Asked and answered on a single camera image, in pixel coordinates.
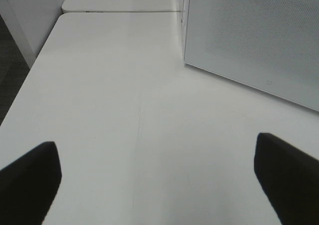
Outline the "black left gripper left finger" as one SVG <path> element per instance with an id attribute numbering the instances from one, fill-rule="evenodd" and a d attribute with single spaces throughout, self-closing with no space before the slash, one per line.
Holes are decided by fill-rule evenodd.
<path id="1" fill-rule="evenodd" d="M 0 171 L 0 223 L 40 225 L 59 189 L 62 172 L 54 142 L 44 142 Z"/>

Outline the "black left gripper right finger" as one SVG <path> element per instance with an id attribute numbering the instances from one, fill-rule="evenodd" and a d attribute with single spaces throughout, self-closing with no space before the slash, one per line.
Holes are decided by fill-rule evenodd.
<path id="1" fill-rule="evenodd" d="M 254 172 L 281 224 L 319 223 L 317 159 L 271 133 L 259 133 Z"/>

